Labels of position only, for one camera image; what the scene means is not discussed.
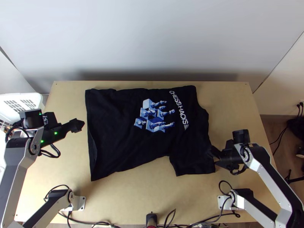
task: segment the wooden table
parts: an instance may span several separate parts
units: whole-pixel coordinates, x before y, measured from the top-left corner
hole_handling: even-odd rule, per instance
[[[56,81],[45,111],[55,112],[61,123],[73,118],[86,122],[86,89],[161,89],[185,85],[196,86],[198,102],[209,113],[209,136],[214,146],[221,150],[226,140],[232,138],[232,131],[249,129],[251,141],[271,151],[247,82]],[[213,174],[176,177],[169,158],[162,157],[91,182],[87,126],[79,133],[68,133],[55,145],[61,151],[59,159],[41,156],[28,169],[17,208],[17,221],[26,221],[43,205],[49,189],[59,184],[67,184],[77,195],[87,197],[85,210],[73,212],[73,218],[84,221],[145,224],[146,214],[153,211],[163,224],[168,212],[176,208],[174,223],[194,223],[219,214],[217,195],[220,195],[220,180],[230,182],[233,188],[252,189],[258,200],[276,213],[279,211],[265,184],[251,170],[233,176],[217,167]],[[224,216],[219,222],[254,221],[246,212],[240,214],[241,218]],[[58,215],[52,222],[66,221]]]

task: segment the floor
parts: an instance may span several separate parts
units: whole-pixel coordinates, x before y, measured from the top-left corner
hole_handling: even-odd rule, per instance
[[[284,117],[268,117],[262,116],[262,122],[268,137],[269,142],[273,142],[277,139],[280,132],[286,127],[286,118]],[[277,165],[279,173],[285,177],[288,174],[288,170],[292,169],[291,178],[297,178],[303,176],[301,167],[304,160],[295,156],[297,148],[301,145],[301,141],[296,138],[292,132],[287,130],[282,138],[279,149],[277,150],[274,159]],[[271,150],[274,151],[277,144],[271,145]],[[298,197],[304,202],[304,181],[291,183],[290,187],[298,195]],[[50,224],[48,228],[65,228],[66,224]],[[73,228],[85,228],[86,225],[72,225]],[[230,223],[227,224],[230,228],[261,228],[262,226],[257,223]],[[123,228],[142,228],[142,225],[136,226],[122,226]]]

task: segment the white wall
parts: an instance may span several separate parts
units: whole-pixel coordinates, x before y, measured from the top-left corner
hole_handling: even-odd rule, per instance
[[[260,114],[297,115],[304,101],[304,34],[253,94]]]
[[[0,79],[0,94],[35,92],[2,52],[0,52]]]
[[[303,9],[302,0],[1,1],[0,45],[38,92],[86,79],[255,90],[303,31]]]

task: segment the chess graphic print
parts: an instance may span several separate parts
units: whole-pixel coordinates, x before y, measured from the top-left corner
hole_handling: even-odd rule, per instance
[[[146,128],[151,132],[162,131],[175,126],[175,122],[166,123],[166,116],[175,113],[175,110],[165,111],[167,101],[153,102],[151,99],[146,99],[142,102],[140,108],[140,116],[135,119],[134,126],[140,129]]]

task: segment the metal bracket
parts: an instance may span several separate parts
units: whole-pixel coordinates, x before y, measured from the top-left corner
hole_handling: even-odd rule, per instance
[[[74,196],[72,203],[61,211],[83,211],[86,205],[86,198],[84,196]]]
[[[220,196],[217,196],[217,204],[218,204],[218,208],[221,210],[222,209],[222,206],[225,202],[225,200],[229,198],[229,196],[225,196],[225,195],[220,195]],[[227,202],[225,203],[224,205],[224,209],[223,210],[243,210],[243,209],[240,209],[238,207],[235,207],[233,205],[233,199],[228,199]]]

